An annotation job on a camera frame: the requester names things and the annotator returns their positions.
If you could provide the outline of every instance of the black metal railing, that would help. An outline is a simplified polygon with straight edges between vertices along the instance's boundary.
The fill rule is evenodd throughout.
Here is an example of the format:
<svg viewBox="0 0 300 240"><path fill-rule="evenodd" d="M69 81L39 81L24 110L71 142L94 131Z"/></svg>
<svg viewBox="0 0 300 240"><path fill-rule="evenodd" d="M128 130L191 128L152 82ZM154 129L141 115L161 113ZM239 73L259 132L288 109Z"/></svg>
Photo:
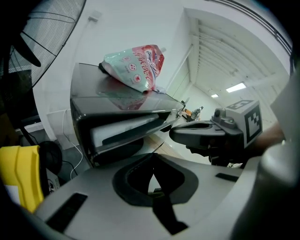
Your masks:
<svg viewBox="0 0 300 240"><path fill-rule="evenodd" d="M224 6L233 8L248 17L252 18L254 21L256 21L258 24L263 26L285 49L285 51L291 55L292 48L286 41L286 39L276 30L276 28L270 24L267 20L265 20L262 16L257 14L255 11L251 10L250 8L236 2L233 0L205 0L210 2L215 2L218 4L222 4Z"/></svg>

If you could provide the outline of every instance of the ceiling light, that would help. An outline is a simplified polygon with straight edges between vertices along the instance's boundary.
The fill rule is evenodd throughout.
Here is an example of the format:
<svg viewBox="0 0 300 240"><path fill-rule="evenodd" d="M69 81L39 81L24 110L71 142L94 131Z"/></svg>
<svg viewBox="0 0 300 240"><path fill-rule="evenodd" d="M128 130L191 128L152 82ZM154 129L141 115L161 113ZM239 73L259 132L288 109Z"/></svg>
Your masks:
<svg viewBox="0 0 300 240"><path fill-rule="evenodd" d="M243 88L246 88L245 84L243 83L240 83L238 85L235 85L231 88L227 88L226 91L227 92L234 92L234 91L237 91L237 90L240 90L240 89L243 89Z"/></svg>

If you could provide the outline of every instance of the detergent refill bag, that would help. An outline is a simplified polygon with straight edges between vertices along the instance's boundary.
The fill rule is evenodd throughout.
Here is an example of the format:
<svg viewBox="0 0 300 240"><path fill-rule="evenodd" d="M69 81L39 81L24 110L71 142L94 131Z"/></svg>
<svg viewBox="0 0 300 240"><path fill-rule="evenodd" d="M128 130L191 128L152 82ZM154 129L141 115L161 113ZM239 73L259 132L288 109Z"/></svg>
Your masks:
<svg viewBox="0 0 300 240"><path fill-rule="evenodd" d="M107 54L99 68L127 86L144 92L155 88L164 59L157 45L145 45Z"/></svg>

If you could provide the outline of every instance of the fan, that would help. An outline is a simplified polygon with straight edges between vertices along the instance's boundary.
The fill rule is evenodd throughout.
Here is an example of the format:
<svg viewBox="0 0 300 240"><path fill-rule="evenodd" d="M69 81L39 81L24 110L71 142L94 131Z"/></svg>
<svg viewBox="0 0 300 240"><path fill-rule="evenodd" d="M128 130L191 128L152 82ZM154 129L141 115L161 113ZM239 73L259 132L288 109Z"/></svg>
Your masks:
<svg viewBox="0 0 300 240"><path fill-rule="evenodd" d="M53 63L76 26L86 0L5 1L0 7L0 115L19 119L22 99Z"/></svg>

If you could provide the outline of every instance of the ceiling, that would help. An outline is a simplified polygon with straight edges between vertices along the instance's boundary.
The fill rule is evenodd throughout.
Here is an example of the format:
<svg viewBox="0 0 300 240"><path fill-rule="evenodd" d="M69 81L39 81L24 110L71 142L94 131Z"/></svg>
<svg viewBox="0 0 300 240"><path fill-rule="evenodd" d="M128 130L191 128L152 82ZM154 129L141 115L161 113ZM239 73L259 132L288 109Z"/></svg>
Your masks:
<svg viewBox="0 0 300 240"><path fill-rule="evenodd" d="M203 13L189 20L194 50L199 50L195 86L209 96L218 94L213 100L222 107L258 99L263 128L270 127L276 121L270 104L289 78L275 54L247 29L218 15ZM246 89L226 91L241 82Z"/></svg>

